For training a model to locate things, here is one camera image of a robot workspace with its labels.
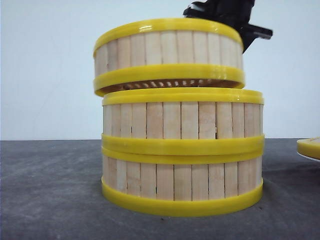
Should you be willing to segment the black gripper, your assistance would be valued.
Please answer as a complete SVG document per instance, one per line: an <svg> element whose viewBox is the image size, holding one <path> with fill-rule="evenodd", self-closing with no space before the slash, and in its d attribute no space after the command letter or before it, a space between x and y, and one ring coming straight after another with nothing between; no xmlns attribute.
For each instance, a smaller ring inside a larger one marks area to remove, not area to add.
<svg viewBox="0 0 320 240"><path fill-rule="evenodd" d="M192 2L183 12L187 18L205 19L228 25L235 29L243 43L243 50L257 38L269 40L273 31L249 23L255 0L207 0Z"/></svg>

